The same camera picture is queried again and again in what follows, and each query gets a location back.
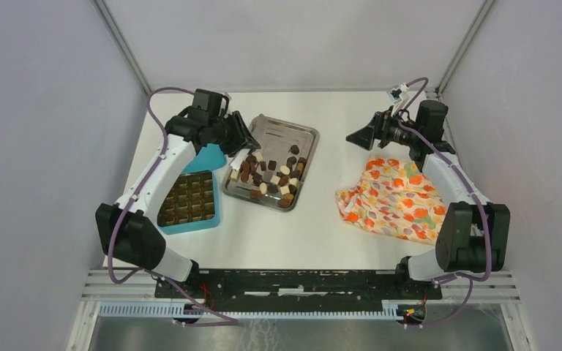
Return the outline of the metal serving tongs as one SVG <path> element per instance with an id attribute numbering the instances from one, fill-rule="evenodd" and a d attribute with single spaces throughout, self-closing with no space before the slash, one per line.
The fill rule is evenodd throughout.
<path id="1" fill-rule="evenodd" d="M 247 157 L 248 154 L 237 154 L 230 163 L 231 168 L 240 173 Z"/>

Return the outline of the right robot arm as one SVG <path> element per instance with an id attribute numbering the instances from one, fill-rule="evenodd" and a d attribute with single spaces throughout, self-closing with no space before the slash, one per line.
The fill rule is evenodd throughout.
<path id="1" fill-rule="evenodd" d="M 346 141 L 364 150 L 390 143 L 409 147 L 409 156 L 435 186 L 446 206 L 435 248 L 406 257 L 405 269 L 393 279 L 396 294 L 412 298 L 423 282 L 438 284 L 464 277 L 484 282 L 505 263 L 511 220 L 510 210 L 484 196 L 463 172 L 452 146 L 443 139 L 448 107 L 442 102 L 419 103 L 413 120 L 404 120 L 403 110 L 390 107 L 346 136 Z"/>

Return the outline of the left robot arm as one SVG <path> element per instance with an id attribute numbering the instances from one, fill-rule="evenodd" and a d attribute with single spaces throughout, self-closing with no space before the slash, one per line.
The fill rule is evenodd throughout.
<path id="1" fill-rule="evenodd" d="M 173 289 L 183 298 L 195 296 L 201 279 L 195 274 L 198 264 L 168 248 L 165 234 L 157 224 L 166 195 L 184 169 L 201 149 L 219 146 L 227 156 L 259 148 L 237 110 L 230 110 L 226 93 L 198 88 L 192 102 L 163 123 L 151 108 L 146 109 L 160 128 L 162 139 L 144 171 L 130 189 L 114 203 L 102 203 L 95 221 L 102 251 L 113 259 L 172 279 Z"/>

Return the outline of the teal chocolate box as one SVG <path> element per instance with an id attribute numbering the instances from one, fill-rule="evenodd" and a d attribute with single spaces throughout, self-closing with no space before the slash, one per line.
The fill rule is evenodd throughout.
<path id="1" fill-rule="evenodd" d="M 220 222 L 220 197 L 210 170 L 181 174 L 157 216 L 157 223 L 166 235 L 207 230 Z"/>

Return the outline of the teal box lid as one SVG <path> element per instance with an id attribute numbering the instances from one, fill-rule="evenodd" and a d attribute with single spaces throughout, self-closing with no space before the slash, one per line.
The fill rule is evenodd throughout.
<path id="1" fill-rule="evenodd" d="M 195 158 L 182 170 L 182 173 L 213 171 L 226 165 L 227 157 L 216 144 L 202 147 Z"/>

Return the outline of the silver metal tray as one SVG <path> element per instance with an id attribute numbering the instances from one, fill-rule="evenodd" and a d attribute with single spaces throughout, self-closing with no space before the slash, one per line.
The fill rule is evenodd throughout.
<path id="1" fill-rule="evenodd" d="M 315 150 L 318 145 L 318 131 L 311 127 L 302 126 L 288 121 L 282 121 L 280 119 L 264 115 L 257 116 L 251 122 L 250 131 L 255 139 L 260 143 L 261 148 L 259 150 L 262 150 L 264 152 L 266 158 L 274 157 L 278 159 L 285 159 L 288 153 L 288 147 L 293 144 L 299 145 L 301 147 L 301 155 L 308 158 L 307 168 L 304 171 L 304 175 L 302 176 L 301 187 L 299 190 L 297 201 L 295 202 L 296 206 L 299 195 L 301 193 L 301 188 L 303 187 L 304 182 L 307 179 L 307 174 L 310 169 L 312 157 L 315 155 Z"/>

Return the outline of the pile of assorted chocolates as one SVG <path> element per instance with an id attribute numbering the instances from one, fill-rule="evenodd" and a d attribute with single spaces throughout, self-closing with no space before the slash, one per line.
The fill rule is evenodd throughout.
<path id="1" fill-rule="evenodd" d="M 308 158 L 301 155 L 301 147 L 288 147 L 285 159 L 266 158 L 262 150 L 244 149 L 248 154 L 241 172 L 230 166 L 222 191 L 236 199 L 287 212 L 293 209 L 307 168 Z"/>

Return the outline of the floral cloth bag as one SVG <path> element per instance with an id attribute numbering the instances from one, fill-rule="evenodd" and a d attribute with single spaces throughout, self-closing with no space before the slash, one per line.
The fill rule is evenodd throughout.
<path id="1" fill-rule="evenodd" d="M 434 246 L 447 207 L 414 162 L 370 154 L 356 185 L 335 193 L 344 222 L 367 232 Z"/>

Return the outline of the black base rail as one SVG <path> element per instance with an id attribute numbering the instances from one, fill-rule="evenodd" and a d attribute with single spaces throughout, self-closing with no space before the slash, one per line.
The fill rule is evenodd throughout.
<path id="1" fill-rule="evenodd" d="M 433 284 L 390 270 L 202 268 L 180 287 L 216 312 L 379 312 L 383 301 L 443 297 Z"/>

